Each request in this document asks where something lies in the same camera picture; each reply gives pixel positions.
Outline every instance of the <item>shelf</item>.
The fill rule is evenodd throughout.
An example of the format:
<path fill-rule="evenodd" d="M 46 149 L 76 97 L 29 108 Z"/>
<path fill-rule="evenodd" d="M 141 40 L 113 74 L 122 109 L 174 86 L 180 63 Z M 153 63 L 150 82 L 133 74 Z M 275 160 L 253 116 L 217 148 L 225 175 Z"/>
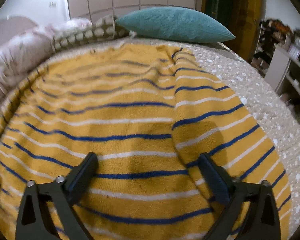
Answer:
<path fill-rule="evenodd" d="M 282 51 L 282 53 L 286 54 L 287 57 L 289 57 L 290 60 L 293 61 L 300 68 L 300 62 L 299 61 L 295 60 L 294 58 L 291 58 L 290 54 L 287 51 L 285 51 L 285 49 L 281 48 L 280 46 L 277 46 L 277 48 L 280 49 Z"/>
<path fill-rule="evenodd" d="M 300 96 L 300 87 L 297 86 L 294 82 L 293 82 L 293 79 L 291 76 L 289 76 L 289 74 L 287 73 L 286 74 L 286 79 L 291 83 L 291 85 L 294 87 L 294 89 L 297 91 L 297 93 L 299 94 Z"/>

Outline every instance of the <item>patterned cushion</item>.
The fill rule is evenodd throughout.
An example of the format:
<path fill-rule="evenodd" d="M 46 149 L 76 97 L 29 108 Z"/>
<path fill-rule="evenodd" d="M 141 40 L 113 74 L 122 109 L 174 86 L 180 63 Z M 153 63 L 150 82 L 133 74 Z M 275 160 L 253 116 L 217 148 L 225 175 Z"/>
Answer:
<path fill-rule="evenodd" d="M 53 37 L 54 52 L 75 48 L 81 45 L 109 41 L 127 36 L 129 31 L 115 24 L 117 16 L 108 15 L 99 19 L 95 24 L 85 29 L 63 32 Z"/>

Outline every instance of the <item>corduroy pillow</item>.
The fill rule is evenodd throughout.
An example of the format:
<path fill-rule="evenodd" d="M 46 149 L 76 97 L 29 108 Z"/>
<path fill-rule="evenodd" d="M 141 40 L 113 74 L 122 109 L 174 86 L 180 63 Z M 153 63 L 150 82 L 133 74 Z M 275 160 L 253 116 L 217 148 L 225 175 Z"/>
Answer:
<path fill-rule="evenodd" d="M 229 41 L 235 36 L 210 16 L 181 7 L 153 7 L 119 17 L 116 24 L 138 35 L 194 43 Z"/>

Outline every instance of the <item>screw head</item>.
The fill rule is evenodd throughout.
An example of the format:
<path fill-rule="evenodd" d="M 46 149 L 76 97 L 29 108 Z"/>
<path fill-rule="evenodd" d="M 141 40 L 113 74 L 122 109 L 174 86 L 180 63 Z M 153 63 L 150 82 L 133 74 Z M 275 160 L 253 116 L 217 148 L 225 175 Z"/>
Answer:
<path fill-rule="evenodd" d="M 27 182 L 27 187 L 32 187 L 33 185 L 35 185 L 34 180 L 30 180 Z"/>
<path fill-rule="evenodd" d="M 240 180 L 239 177 L 233 177 L 233 178 L 232 178 L 232 182 L 239 183 L 239 182 L 241 182 L 241 180 Z"/>
<path fill-rule="evenodd" d="M 61 182 L 64 182 L 65 181 L 65 177 L 64 176 L 58 176 L 57 178 L 56 178 L 56 182 L 57 183 L 61 183 Z"/>
<path fill-rule="evenodd" d="M 267 186 L 267 187 L 270 187 L 270 186 L 271 186 L 270 182 L 267 181 L 267 180 L 263 180 L 263 181 L 261 182 L 261 185 Z"/>

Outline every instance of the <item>wooden door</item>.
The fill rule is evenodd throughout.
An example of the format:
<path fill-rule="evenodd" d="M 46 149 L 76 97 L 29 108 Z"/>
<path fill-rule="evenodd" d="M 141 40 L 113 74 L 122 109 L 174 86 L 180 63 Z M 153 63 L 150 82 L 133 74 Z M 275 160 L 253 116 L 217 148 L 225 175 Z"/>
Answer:
<path fill-rule="evenodd" d="M 255 39 L 261 14 L 261 0 L 234 0 L 228 29 L 237 38 L 227 45 L 243 59 L 249 60 L 255 51 Z"/>

